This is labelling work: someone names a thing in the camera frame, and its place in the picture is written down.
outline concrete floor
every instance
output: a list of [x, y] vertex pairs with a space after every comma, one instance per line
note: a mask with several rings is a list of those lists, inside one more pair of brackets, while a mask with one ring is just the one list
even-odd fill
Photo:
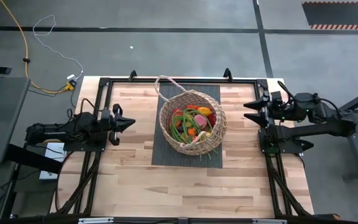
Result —
[[[259, 4], [265, 29], [309, 29], [300, 0], [260, 0]], [[58, 26], [257, 28], [252, 0], [7, 0], [7, 5], [23, 26], [54, 14]], [[0, 26], [14, 26], [1, 5]], [[31, 32], [26, 37], [34, 82], [57, 89], [67, 76], [79, 74], [75, 62], [42, 47]], [[78, 59], [85, 75], [129, 75], [136, 70], [143, 76], [220, 77], [229, 67], [236, 77], [266, 77], [258, 34], [53, 32], [42, 40]], [[358, 95], [358, 35], [269, 34], [266, 40], [274, 77], [284, 78], [293, 93], [317, 92], [339, 106]], [[23, 57], [20, 33], [0, 31], [0, 66], [13, 68], [11, 77], [24, 76]], [[12, 143], [23, 145], [25, 128], [31, 124], [65, 122], [67, 108], [69, 93], [54, 98], [28, 93]], [[341, 179], [357, 168], [346, 139], [308, 140], [315, 143], [305, 152], [315, 213], [337, 213], [358, 221], [358, 181]], [[54, 183], [47, 186], [36, 176], [23, 181], [14, 212], [46, 213]]]

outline wooden table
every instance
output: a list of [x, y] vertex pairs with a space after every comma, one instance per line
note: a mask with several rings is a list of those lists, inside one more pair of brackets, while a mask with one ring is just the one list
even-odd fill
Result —
[[[94, 102], [100, 77], [84, 77], [78, 99]], [[282, 91], [277, 78], [268, 79], [270, 92]], [[257, 140], [259, 126], [244, 113], [254, 111], [243, 103], [254, 101], [247, 84], [221, 84], [221, 104], [226, 112], [227, 133], [223, 141], [223, 169], [152, 166], [152, 149], [158, 95], [153, 83], [116, 83], [111, 107], [119, 103], [124, 116], [136, 123], [119, 135], [121, 143], [109, 142], [102, 155], [92, 216], [270, 218], [272, 199], [264, 155]], [[93, 111], [84, 105], [84, 111]], [[78, 185], [84, 152], [75, 152], [63, 167], [58, 182], [60, 206]], [[305, 171], [299, 158], [284, 154], [287, 185], [313, 213]], [[282, 211], [282, 194], [278, 190]], [[87, 191], [82, 206], [86, 203]]]

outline white cable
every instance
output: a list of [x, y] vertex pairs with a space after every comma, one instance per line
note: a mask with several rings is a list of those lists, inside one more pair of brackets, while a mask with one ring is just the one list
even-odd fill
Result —
[[[35, 33], [35, 27], [36, 27], [41, 21], [43, 21], [44, 19], [48, 19], [49, 17], [52, 17], [52, 18], [53, 18], [53, 26], [52, 26], [52, 28], [50, 29], [50, 31], [49, 31], [47, 34], [36, 34], [36, 33]], [[52, 49], [52, 48], [49, 47], [48, 45], [44, 44], [44, 43], [38, 38], [38, 36], [39, 36], [39, 37], [48, 36], [48, 35], [52, 32], [52, 30], [53, 30], [53, 28], [54, 28], [55, 26], [56, 26], [55, 15], [49, 15], [49, 16], [46, 16], [46, 17], [40, 19], [40, 20], [33, 26], [32, 32], [34, 33], [34, 37], [35, 37], [44, 47], [49, 48], [49, 50], [51, 50], [52, 52], [55, 52], [55, 53], [59, 54], [60, 56], [62, 56], [62, 58], [75, 61], [75, 62], [81, 67], [81, 73], [80, 73], [80, 75], [79, 75], [78, 77], [75, 77], [75, 78], [78, 80], [79, 78], [81, 78], [82, 74], [84, 73], [84, 68], [82, 67], [81, 63], [78, 62], [77, 59], [75, 59], [75, 58], [65, 57], [62, 53], [60, 53], [60, 52], [58, 52], [58, 51]]]

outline wicker basket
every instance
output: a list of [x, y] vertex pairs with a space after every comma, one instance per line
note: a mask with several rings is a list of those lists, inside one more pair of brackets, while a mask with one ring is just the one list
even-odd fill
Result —
[[[183, 93], [170, 99], [165, 98], [158, 90], [158, 81], [161, 78], [170, 80], [175, 86], [183, 90]], [[195, 90], [185, 90], [182, 86], [166, 76], [159, 76], [157, 78], [155, 81], [155, 91], [165, 101], [160, 110], [159, 116], [163, 135], [176, 151], [190, 156], [199, 156], [212, 151], [223, 141], [223, 137], [227, 129], [226, 115], [224, 114], [221, 105], [214, 98]], [[216, 122], [211, 134], [208, 137], [201, 138], [206, 134], [206, 132], [202, 131], [190, 144], [184, 144], [174, 140], [170, 135], [169, 128], [169, 120], [172, 116], [173, 110], [176, 108], [184, 110], [187, 105], [205, 106], [211, 108], [212, 112], [216, 114]]]

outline dark placemat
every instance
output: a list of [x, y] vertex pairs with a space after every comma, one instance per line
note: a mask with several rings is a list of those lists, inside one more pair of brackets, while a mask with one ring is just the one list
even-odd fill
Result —
[[[196, 90], [209, 96], [213, 97], [218, 103], [221, 102], [221, 89], [218, 85], [182, 85], [186, 90]], [[173, 96], [179, 95], [182, 91], [170, 84], [170, 83], [161, 83], [160, 92], [166, 98], [171, 98]], [[165, 140], [164, 135], [162, 134], [161, 126], [158, 121], [158, 116], [160, 114], [160, 109], [164, 104], [164, 100], [160, 97], [158, 98], [158, 107], [157, 107], [157, 119], [155, 123], [155, 133], [154, 133], [154, 146], [153, 146], [153, 156], [152, 156], [152, 165], [160, 166], [185, 166], [185, 167], [212, 167], [212, 168], [222, 168], [222, 144], [220, 144], [215, 151], [209, 152], [211, 159], [207, 154], [200, 156], [188, 156], [182, 153], [177, 152], [174, 148], [169, 145], [167, 140]]]

